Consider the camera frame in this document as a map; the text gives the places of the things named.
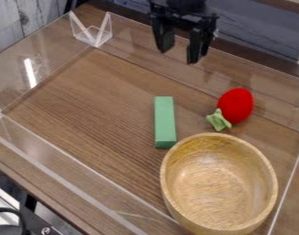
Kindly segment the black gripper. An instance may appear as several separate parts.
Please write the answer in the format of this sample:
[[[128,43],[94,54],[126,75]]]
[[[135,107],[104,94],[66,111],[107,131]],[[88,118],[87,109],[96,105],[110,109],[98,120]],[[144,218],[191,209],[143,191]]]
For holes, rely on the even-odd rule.
[[[187,63],[207,55],[215,38],[219,15],[207,0],[148,0],[153,31],[158,49],[166,53],[175,44],[174,29],[190,31]]]

